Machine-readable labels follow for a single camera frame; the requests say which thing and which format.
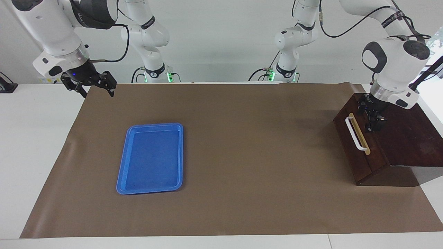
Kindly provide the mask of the blue plastic tray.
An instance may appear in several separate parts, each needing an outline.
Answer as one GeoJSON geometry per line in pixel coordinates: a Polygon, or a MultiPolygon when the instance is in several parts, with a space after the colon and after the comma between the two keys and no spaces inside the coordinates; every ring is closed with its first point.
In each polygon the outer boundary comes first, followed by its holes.
{"type": "Polygon", "coordinates": [[[184,127],[131,126],[124,141],[116,191],[122,195],[176,191],[183,184],[184,127]]]}

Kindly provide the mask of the white drawer handle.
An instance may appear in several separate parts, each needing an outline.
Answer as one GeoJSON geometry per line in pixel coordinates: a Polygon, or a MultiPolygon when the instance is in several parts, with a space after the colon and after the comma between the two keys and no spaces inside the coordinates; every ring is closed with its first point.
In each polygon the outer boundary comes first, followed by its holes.
{"type": "Polygon", "coordinates": [[[345,124],[348,128],[348,131],[351,135],[351,138],[353,140],[355,147],[359,151],[363,151],[367,155],[370,154],[369,145],[367,144],[367,142],[363,136],[363,133],[361,132],[361,129],[359,128],[359,125],[356,122],[355,117],[353,116],[352,113],[350,113],[345,118],[345,124]]]}

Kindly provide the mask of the brown table mat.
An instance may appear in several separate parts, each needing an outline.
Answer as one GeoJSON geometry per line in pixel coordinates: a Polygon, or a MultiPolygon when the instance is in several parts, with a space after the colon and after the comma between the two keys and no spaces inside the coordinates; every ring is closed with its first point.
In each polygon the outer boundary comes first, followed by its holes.
{"type": "Polygon", "coordinates": [[[360,85],[92,87],[21,238],[443,231],[423,190],[356,186],[333,119],[360,85]],[[184,127],[177,191],[117,192],[128,128],[184,127]]]}

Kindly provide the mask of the wooden drawer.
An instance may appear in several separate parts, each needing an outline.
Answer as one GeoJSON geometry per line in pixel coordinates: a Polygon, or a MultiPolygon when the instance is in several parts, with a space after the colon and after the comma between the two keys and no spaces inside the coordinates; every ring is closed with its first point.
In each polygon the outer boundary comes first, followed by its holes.
{"type": "Polygon", "coordinates": [[[333,120],[351,171],[357,179],[364,178],[388,164],[386,156],[376,139],[376,134],[369,132],[365,127],[368,122],[367,115],[358,109],[359,99],[362,96],[363,94],[353,94],[333,120]],[[351,133],[345,124],[345,118],[351,113],[356,118],[356,122],[369,146],[369,155],[356,148],[351,133]]]}

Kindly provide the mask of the black clamp stand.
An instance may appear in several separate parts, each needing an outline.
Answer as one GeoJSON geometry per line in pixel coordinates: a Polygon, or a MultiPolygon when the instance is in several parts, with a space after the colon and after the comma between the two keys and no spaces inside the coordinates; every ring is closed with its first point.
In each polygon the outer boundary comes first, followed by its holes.
{"type": "Polygon", "coordinates": [[[409,84],[409,88],[414,92],[418,93],[417,88],[420,83],[427,79],[431,79],[430,75],[437,75],[441,70],[443,70],[443,55],[440,56],[432,65],[426,68],[419,77],[411,84],[409,84]]]}

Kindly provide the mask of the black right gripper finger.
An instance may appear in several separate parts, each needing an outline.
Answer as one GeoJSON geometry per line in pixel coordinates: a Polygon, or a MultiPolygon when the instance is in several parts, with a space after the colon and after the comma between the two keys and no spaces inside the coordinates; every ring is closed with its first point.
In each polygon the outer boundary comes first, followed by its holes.
{"type": "Polygon", "coordinates": [[[74,83],[68,74],[61,75],[61,82],[65,85],[68,91],[75,91],[82,95],[83,98],[87,97],[87,92],[84,90],[83,86],[79,83],[74,83]]]}
{"type": "Polygon", "coordinates": [[[100,74],[100,87],[105,89],[111,97],[114,96],[117,81],[109,71],[100,74]]]}

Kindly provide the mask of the black table clamp mount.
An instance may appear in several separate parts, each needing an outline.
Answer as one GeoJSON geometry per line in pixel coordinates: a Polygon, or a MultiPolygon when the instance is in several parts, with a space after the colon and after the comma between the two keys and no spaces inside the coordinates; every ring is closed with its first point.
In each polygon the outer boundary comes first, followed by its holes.
{"type": "Polygon", "coordinates": [[[13,93],[18,87],[10,77],[0,71],[0,93],[13,93]]]}

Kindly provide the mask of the dark wooden drawer cabinet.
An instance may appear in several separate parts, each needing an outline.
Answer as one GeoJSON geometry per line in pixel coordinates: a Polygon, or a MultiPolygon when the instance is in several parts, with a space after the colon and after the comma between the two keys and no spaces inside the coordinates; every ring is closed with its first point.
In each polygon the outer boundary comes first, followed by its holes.
{"type": "Polygon", "coordinates": [[[443,176],[443,137],[418,104],[411,109],[388,104],[387,123],[374,132],[387,166],[364,178],[358,186],[415,187],[443,176]]]}

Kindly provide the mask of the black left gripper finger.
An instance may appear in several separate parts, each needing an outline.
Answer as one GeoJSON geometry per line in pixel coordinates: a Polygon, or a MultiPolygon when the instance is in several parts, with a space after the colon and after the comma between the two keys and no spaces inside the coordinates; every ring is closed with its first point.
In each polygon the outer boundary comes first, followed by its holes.
{"type": "Polygon", "coordinates": [[[369,97],[369,93],[364,93],[359,97],[357,101],[357,109],[359,115],[368,115],[368,104],[367,100],[369,97]]]}
{"type": "Polygon", "coordinates": [[[371,116],[365,125],[365,130],[367,132],[378,132],[381,131],[386,123],[387,119],[383,116],[371,116]]]}

